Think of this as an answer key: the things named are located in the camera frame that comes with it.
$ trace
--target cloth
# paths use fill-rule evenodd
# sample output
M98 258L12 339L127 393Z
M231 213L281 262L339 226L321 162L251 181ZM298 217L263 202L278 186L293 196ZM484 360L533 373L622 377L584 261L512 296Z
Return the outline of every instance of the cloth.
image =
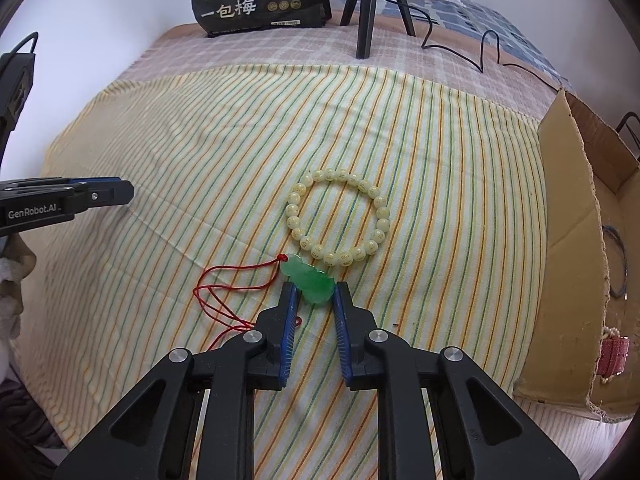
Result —
M347 0L330 1L332 9L343 9ZM562 77L536 46L499 12L471 0L407 0L407 2L412 7L423 10L431 17L435 25L432 36L433 41L460 50L460 46L455 40L452 40L452 36L447 38L438 37L438 32L441 28L464 34L469 38L478 40L478 42L487 30L494 30L500 36L500 49L504 54L510 54L516 57L518 60L524 61L528 67L535 68L541 74L548 76L548 80L555 88L562 85L566 89L571 89L571 85L567 79ZM357 2L355 7L356 12L359 12L359 9L360 3ZM401 17L399 7L385 0L378 0L376 4L376 14L394 18ZM414 15L412 18L414 26L417 27L419 24L426 23L424 17L418 15L418 12L414 11L412 14ZM354 17L351 23L356 24L357 17ZM373 43L376 41L376 34L380 27L381 25L376 23ZM424 31L416 28L416 34L419 38L424 38L426 28ZM492 50L495 46L495 37L489 35L487 40L488 44L492 46L490 49ZM472 42L472 44L474 47L470 52L472 52L472 58L477 59L479 57L479 46L476 42Z
M29 275L35 264L35 254L20 235L9 237L0 257L1 340L15 339L20 334L20 314L24 310L20 282Z
M7 378L0 383L0 423L28 446L45 449L64 447L44 412L19 379Z
M392 227L375 256L330 273L381 327L419 348L461 346L508 391L546 248L537 124L363 66L236 65L114 82L53 143L44 174L117 174L136 196L28 233L56 272L37 267L25 288L25 383L75 445L171 348L202 351L221 331L191 297L202 269L297 252L288 190L309 168L345 167L384 190ZM356 244L374 222L370 200L341 186L314 186L301 211L326 247ZM277 285L225 299L253 319L277 301ZM302 304L299 315L287 388L256 397L256 478L370 478L375 394L344 388L330 308Z
M0 339L0 381L3 381L9 371L9 347L7 342Z

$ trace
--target cream bead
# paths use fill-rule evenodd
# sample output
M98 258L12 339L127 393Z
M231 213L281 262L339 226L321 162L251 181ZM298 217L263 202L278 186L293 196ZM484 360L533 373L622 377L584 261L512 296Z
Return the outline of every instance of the cream bead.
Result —
M310 251L311 247L313 247L316 243L313 241L311 236L303 236L300 238L300 248L303 251Z
M389 218L389 208L388 207L379 207L378 209L376 209L376 216L378 217L378 219L381 218Z
M324 254L324 262L330 266L333 267L336 263L338 263L338 258L335 257L334 253L325 253Z
M381 218L376 222L376 229L380 229L383 233L388 233L390 227L391 222L389 221L389 218Z
M353 263L353 256L349 251L342 251L338 256L338 262L343 267L349 267Z
M296 192L291 192L289 196L287 196L287 203L289 204L299 205L301 200L302 198L300 198L300 195Z
M363 193L366 193L367 191L369 191L370 187L371 187L371 184L368 180L362 179L358 183L358 189Z
M609 328L606 326L604 327L604 337L620 337L620 330L616 327Z
M302 182L299 182L297 184L294 184L291 190L294 193L298 193L300 196L303 196L306 193L306 186L302 184Z
M380 209L381 207L386 207L386 198L383 196L377 196L373 199L373 207L376 209Z
M345 169L338 170L335 173L335 179L338 182L347 182L347 180L349 179L349 171Z
M311 177L311 172L307 171L305 172L305 174L300 177L300 183L303 184L306 187L311 187L314 184L314 180Z
M296 227L295 229L293 229L291 231L291 238L293 238L295 241L299 242L300 240L302 240L302 237L305 235L305 232L299 228Z
M321 244L316 244L311 247L311 256L316 260L322 260L324 258L324 247Z
M358 187L358 184L360 183L360 175L357 173L351 173L347 177L347 182L349 183L350 186Z
M322 182L324 180L324 170L315 170L311 174L311 177L313 178L314 182Z
M298 218L297 216L290 216L289 218L287 218L287 227L289 229L297 229L298 227L300 227L300 218Z
M367 191L367 194L371 198L378 198L380 196L380 188L378 186L371 186Z
M352 247L351 249L349 249L349 252L351 253L351 256L356 262L360 262L367 257L367 253L364 251L364 248L361 246Z
M381 244L385 241L385 234L380 229L373 229L369 238L377 244Z
M284 214L289 217L298 216L299 213L300 208L297 205L289 204L288 206L286 206L286 208L284 208Z
M378 244L375 242L375 240L367 240L366 242L364 242L364 251L367 254L374 254L377 250Z

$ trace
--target red string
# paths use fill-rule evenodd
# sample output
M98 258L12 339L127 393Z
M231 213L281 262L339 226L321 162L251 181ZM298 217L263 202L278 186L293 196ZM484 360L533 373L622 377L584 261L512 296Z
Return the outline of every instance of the red string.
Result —
M267 288L268 286L271 285L271 283L273 283L276 278L278 277L278 270L279 270L279 263L280 262L286 262L287 261L287 256L286 254L278 254L278 256L275 257L274 260L270 260L268 262L264 262L261 264L256 264L256 265L248 265L248 266L230 266L230 265L218 265L218 266L213 266L213 267L209 267L208 269L205 269L202 274L200 275L200 278L198 279L198 283L196 285L196 287L193 289L193 295L196 297L196 299L198 300L198 304L200 305L200 308L202 309L202 311L209 316L213 321L216 321L218 323L221 323L222 325L226 326L226 329L223 330L213 341L213 343L211 343L211 345L209 346L209 350L212 350L215 345L217 344L217 342L222 339L227 333L231 332L232 330L237 330L238 332L247 332L248 330L251 330L255 324L252 323L251 321L248 321L246 319L242 319L241 317L238 316L238 314L236 314L235 312L233 312L228 306L226 306L225 302L222 301L218 295L214 292L214 290L216 288L222 288L223 290L259 290L261 288ZM271 275L271 278L269 279L268 282L263 283L261 285L252 285L252 286L232 286L232 285L222 285L222 284L209 284L209 285L203 285L202 282L203 280L207 277L208 274L216 271L216 270L248 270L248 269L260 269L261 267L268 267L270 265L276 264L276 269L274 271L274 273ZM213 296L213 298L215 298L215 300L220 304L220 306L224 309L224 310L220 310L219 308L210 305L209 303L207 303L207 301L201 297L200 292L202 290L206 290L210 295ZM220 319L218 316L223 316L227 319L229 319L230 321L224 321L222 319ZM239 324L236 325L231 325L231 322L237 322ZM300 323L302 323L302 320L299 317L296 317L296 326L299 326Z

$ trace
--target black cable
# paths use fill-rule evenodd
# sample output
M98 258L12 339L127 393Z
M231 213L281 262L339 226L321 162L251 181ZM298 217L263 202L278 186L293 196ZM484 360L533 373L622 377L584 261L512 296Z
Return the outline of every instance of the black cable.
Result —
M609 294L614 298L624 298L626 300L626 275L628 273L628 267L627 267L627 264L626 264L625 245L624 245L624 243L622 241L622 238L620 237L620 234L618 233L617 229L615 227L613 227L613 225L603 225L602 226L602 232L609 234L615 240L616 244L618 245L618 247L622 251L622 261L623 261L624 266L625 266L625 275L624 275L622 286L620 287L620 290L615 290L611 286L611 283L609 282Z
M429 41L429 38L431 37L431 33L433 32L433 20L431 19L431 16L423 9L419 8L419 7L414 7L412 5L409 4L402 4L400 2L397 2L395 0L384 0L390 4L395 4L398 7L405 7L406 9L409 10L416 10L417 12L420 12L425 18L426 21L429 23L429 30L427 31L427 35L424 37L424 41L422 42L422 45L420 46L422 49L427 49L427 48L440 48L442 50L446 50L447 52L450 52L452 54L455 54L456 56L464 59L466 62L471 63L473 66L475 66L480 73L484 73L484 40L486 39L487 35L489 34L493 34L496 37L497 40L497 44L496 44L496 49L497 49L497 63L500 64L500 35L498 35L498 33L495 30L489 29L487 30L483 35L482 35L482 40L480 42L480 63L476 63L475 61L473 61L472 59L469 59L467 56L465 56L464 54L460 54L459 52L453 50L451 47L445 46L445 45L439 45L439 44L430 44L427 45L427 42ZM533 70L530 70L522 65L519 65L517 63L503 63L501 66L515 66L517 68L521 68L522 70L524 70L525 72L529 72L531 75L535 76L537 79L539 79L540 81L542 81L545 85L547 85L549 88L551 88L554 92L559 92L559 89L556 88L555 86L551 85L550 83L548 83L547 81L545 81L543 78L541 78L538 74L536 74L535 72L533 72Z
M18 54L18 51L22 47L24 47L27 43L29 43L30 41L33 41L33 43L31 43L31 50L30 50L29 53L33 54L34 51L36 50L36 44L38 43L38 33L37 32L32 32L30 35L28 35L20 43L18 43L16 46L14 46L11 49L11 51L8 53L8 55L4 59L4 63L0 67L0 77L2 77L2 74L4 73L6 68L9 66L9 63L11 63L11 60L14 58L14 56L16 54Z
M625 116L620 121L620 124L616 128L616 131L618 133L620 133L622 131L622 128L624 126L626 126L626 129L629 130L629 133L631 134L631 137L633 137L633 140L636 143L636 146L638 147L638 150L640 150L640 140L638 140L638 136L636 136L636 133L631 129L631 127L628 124L628 121L629 121L629 119L631 117L635 118L636 121L638 121L638 123L640 123L640 117L638 117L638 114L636 114L635 112L628 112L628 113L625 114Z

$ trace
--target cardboard box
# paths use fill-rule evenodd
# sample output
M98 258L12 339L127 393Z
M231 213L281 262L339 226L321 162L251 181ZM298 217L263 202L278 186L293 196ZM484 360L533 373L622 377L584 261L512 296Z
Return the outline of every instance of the cardboard box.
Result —
M640 403L640 168L618 134L561 91L539 128L546 186L547 250L533 337L516 396L617 422ZM610 296L624 282L626 299ZM625 371L596 375L604 326L628 336Z

